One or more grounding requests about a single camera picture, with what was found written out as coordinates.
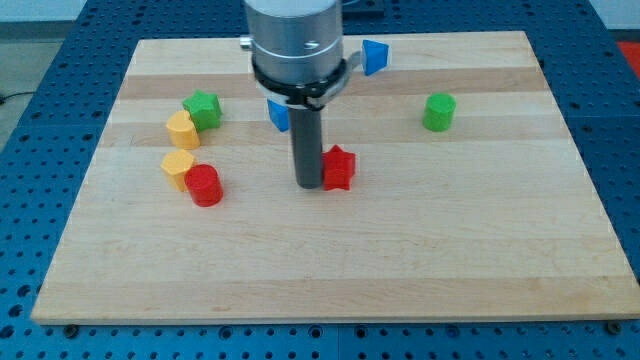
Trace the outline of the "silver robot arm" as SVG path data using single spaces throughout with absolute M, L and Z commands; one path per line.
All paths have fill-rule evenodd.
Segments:
M 319 111 L 347 86 L 362 53 L 346 56 L 338 0 L 245 0 L 259 88 L 273 102 Z

